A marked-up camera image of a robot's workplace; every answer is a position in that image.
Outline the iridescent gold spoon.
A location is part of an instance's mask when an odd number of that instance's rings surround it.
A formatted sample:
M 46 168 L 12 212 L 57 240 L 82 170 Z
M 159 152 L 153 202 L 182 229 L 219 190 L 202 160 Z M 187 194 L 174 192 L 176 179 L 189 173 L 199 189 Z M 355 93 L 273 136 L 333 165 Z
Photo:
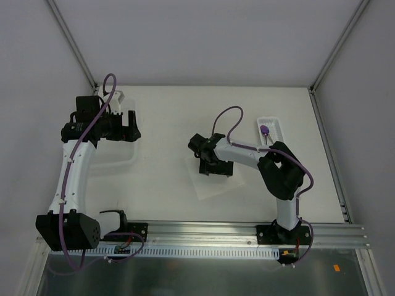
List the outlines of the iridescent gold spoon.
M 269 142 L 273 143 L 268 126 L 260 125 L 260 133 L 264 138 L 265 145 L 267 145 Z

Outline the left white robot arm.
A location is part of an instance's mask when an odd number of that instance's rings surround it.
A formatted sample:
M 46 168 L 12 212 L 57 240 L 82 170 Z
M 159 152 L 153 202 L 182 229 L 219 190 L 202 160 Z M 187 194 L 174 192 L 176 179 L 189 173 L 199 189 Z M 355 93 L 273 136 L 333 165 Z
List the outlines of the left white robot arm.
M 100 240 L 121 241 L 129 233 L 123 210 L 86 213 L 86 188 L 100 141 L 136 142 L 141 133 L 136 112 L 123 111 L 122 92 L 113 96 L 78 96 L 76 109 L 61 129 L 62 167 L 48 212 L 36 217 L 35 226 L 54 252 L 95 249 Z

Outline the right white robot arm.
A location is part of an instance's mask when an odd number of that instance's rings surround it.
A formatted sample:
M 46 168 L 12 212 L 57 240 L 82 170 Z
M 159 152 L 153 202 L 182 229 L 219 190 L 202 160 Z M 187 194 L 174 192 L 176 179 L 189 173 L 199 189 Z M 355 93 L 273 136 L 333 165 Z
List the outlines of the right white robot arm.
M 205 138 L 197 133 L 189 140 L 188 148 L 199 159 L 202 175 L 230 177 L 236 163 L 259 171 L 267 190 L 276 198 L 277 239 L 284 244 L 297 239 L 301 222 L 297 217 L 296 195 L 307 173 L 283 142 L 252 147 L 231 142 L 224 134 L 214 133 Z

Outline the white paper napkin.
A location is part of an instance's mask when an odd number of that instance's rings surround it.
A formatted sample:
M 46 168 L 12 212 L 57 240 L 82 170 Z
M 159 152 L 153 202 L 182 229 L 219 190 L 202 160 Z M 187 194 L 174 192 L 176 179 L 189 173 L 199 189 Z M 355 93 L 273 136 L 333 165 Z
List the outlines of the white paper napkin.
M 199 200 L 225 194 L 245 184 L 238 167 L 233 169 L 230 177 L 214 174 L 207 176 L 199 173 L 198 159 L 188 157 L 184 161 Z

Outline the large white perforated basket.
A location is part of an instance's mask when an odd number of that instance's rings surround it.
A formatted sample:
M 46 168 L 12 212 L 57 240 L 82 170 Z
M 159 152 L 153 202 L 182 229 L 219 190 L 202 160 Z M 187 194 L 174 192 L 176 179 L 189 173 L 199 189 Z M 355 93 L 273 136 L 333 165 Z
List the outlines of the large white perforated basket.
M 128 111 L 135 110 L 135 100 L 126 97 L 121 103 L 123 126 L 128 126 Z M 137 142 L 101 139 L 89 169 L 90 176 L 114 175 L 132 166 L 137 155 Z

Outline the small white perforated tray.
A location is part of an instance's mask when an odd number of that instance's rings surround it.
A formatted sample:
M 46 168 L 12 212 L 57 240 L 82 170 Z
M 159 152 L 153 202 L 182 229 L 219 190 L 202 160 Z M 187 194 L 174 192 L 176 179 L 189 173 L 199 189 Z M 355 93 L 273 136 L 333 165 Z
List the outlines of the small white perforated tray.
M 277 117 L 259 117 L 256 122 L 260 141 L 263 146 L 270 146 L 277 141 L 284 141 L 284 136 L 281 130 L 281 123 L 279 119 L 277 119 Z M 265 145 L 264 138 L 260 133 L 260 125 L 268 126 L 273 143 L 269 142 L 267 145 Z

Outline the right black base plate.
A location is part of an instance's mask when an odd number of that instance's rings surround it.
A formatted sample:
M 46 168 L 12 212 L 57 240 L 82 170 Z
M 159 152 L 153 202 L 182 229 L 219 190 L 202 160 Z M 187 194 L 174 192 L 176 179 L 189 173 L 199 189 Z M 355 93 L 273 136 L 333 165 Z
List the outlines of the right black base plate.
M 302 224 L 290 231 L 277 224 L 257 225 L 256 238 L 259 245 L 309 245 L 312 242 L 310 228 Z

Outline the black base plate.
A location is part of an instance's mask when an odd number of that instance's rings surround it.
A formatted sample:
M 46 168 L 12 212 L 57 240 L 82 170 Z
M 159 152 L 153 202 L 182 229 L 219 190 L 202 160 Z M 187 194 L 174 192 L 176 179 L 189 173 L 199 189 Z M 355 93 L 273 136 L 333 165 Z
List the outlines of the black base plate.
M 310 228 L 302 224 L 290 231 L 277 224 L 257 225 L 256 238 L 259 245 L 309 245 L 312 242 Z
M 148 224 L 145 222 L 135 222 L 135 221 L 129 221 L 128 226 L 127 226 L 127 231 L 133 234 L 137 234 L 142 237 L 143 241 L 147 241 L 147 236 L 148 236 Z M 138 236 L 131 236 L 129 239 L 130 242 L 141 242 L 141 239 Z

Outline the aluminium mounting rail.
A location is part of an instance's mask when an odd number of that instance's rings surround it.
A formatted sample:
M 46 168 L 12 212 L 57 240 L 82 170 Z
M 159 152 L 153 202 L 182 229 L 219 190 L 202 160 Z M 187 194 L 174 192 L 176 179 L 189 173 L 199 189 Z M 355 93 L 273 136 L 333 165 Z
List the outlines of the aluminium mounting rail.
M 145 243 L 151 245 L 259 245 L 256 238 L 256 226 L 271 223 L 198 223 L 198 222 L 145 222 L 148 236 Z M 106 233 L 104 227 L 96 223 L 66 221 L 62 234 L 59 234 L 58 222 L 37 222 L 40 236 L 54 251 L 62 249 L 61 240 L 67 250 L 90 250 L 100 242 L 126 242 L 135 234 L 127 231 L 127 223 L 117 230 Z M 309 245 L 261 245 L 261 246 L 316 246 L 320 248 L 367 249 L 370 243 L 365 230 L 356 224 L 318 223 L 308 226 L 312 235 Z

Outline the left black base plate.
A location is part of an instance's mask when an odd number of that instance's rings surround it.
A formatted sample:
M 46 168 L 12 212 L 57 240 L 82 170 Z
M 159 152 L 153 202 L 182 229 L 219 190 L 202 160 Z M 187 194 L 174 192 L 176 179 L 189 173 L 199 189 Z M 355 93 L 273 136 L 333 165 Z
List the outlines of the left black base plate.
M 148 224 L 145 222 L 135 222 L 135 221 L 129 221 L 128 226 L 127 226 L 127 231 L 133 234 L 137 234 L 142 237 L 143 241 L 147 241 L 147 236 L 148 236 Z M 131 236 L 129 239 L 130 242 L 141 242 L 141 239 L 138 236 Z

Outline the left aluminium frame post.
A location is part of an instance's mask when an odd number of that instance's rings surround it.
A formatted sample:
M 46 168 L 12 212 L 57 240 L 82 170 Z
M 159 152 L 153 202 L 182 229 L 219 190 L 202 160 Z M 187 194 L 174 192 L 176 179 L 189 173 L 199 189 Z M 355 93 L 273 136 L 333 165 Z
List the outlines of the left aluminium frame post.
M 62 12 L 60 11 L 60 8 L 55 0 L 45 0 L 44 1 L 54 18 L 57 26 L 59 27 L 59 30 L 62 34 L 62 36 L 65 39 L 65 42 L 67 43 L 68 47 L 70 48 L 74 58 L 77 61 L 77 64 L 79 65 L 84 77 L 86 78 L 88 85 L 92 89 L 93 92 L 95 92 L 98 88 L 98 82 L 95 80 L 91 70 L 89 69 L 89 66 L 86 62 L 86 59 L 83 56 L 83 53 L 81 52 L 73 34 L 72 31 L 70 30 L 66 19 L 64 18 Z

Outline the aluminium frame post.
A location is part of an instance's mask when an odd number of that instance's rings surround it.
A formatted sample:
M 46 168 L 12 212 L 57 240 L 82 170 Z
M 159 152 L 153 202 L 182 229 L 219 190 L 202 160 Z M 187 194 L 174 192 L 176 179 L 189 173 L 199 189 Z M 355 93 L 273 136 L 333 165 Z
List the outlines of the aluminium frame post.
M 337 58 L 341 49 L 343 48 L 346 41 L 348 40 L 348 37 L 354 31 L 354 28 L 357 26 L 359 20 L 365 13 L 370 2 L 371 0 L 361 0 L 358 2 L 356 8 L 354 9 L 353 13 L 349 17 L 349 20 L 347 21 L 344 28 L 342 29 L 338 39 L 336 40 L 335 45 L 331 49 L 328 57 L 324 61 L 324 64 L 320 68 L 320 71 L 318 72 L 316 78 L 314 79 L 314 82 L 310 86 L 310 91 L 312 94 L 314 94 L 317 91 L 318 87 L 320 86 L 327 72 L 335 62 L 335 59 Z
M 91 70 L 89 69 L 89 66 L 86 62 L 86 59 L 83 56 L 83 53 L 81 52 L 73 34 L 72 31 L 70 30 L 66 19 L 64 18 L 62 12 L 60 11 L 60 8 L 55 0 L 45 0 L 44 1 L 54 18 L 57 26 L 59 27 L 59 30 L 62 34 L 62 36 L 65 39 L 65 42 L 67 43 L 68 47 L 70 48 L 74 58 L 77 61 L 77 64 L 79 65 L 84 77 L 86 78 L 88 85 L 92 89 L 93 92 L 95 92 L 98 88 L 98 82 L 95 80 Z

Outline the right aluminium frame post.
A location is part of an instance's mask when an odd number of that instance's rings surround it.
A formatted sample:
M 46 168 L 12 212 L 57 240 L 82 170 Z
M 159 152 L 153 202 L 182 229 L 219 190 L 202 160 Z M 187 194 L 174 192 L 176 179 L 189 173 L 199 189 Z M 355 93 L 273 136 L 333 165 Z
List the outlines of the right aluminium frame post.
M 320 68 L 320 71 L 318 72 L 316 78 L 314 79 L 314 82 L 310 86 L 310 91 L 312 94 L 314 94 L 317 91 L 318 87 L 320 86 L 327 72 L 335 62 L 335 59 L 337 58 L 341 49 L 343 48 L 346 41 L 348 40 L 348 37 L 354 31 L 354 28 L 357 26 L 359 20 L 365 13 L 370 2 L 371 0 L 361 0 L 358 2 L 356 8 L 354 9 L 353 13 L 349 17 L 349 20 L 347 21 L 344 28 L 342 29 L 338 39 L 336 40 L 335 45 L 331 49 L 328 57 L 324 61 L 324 64 Z

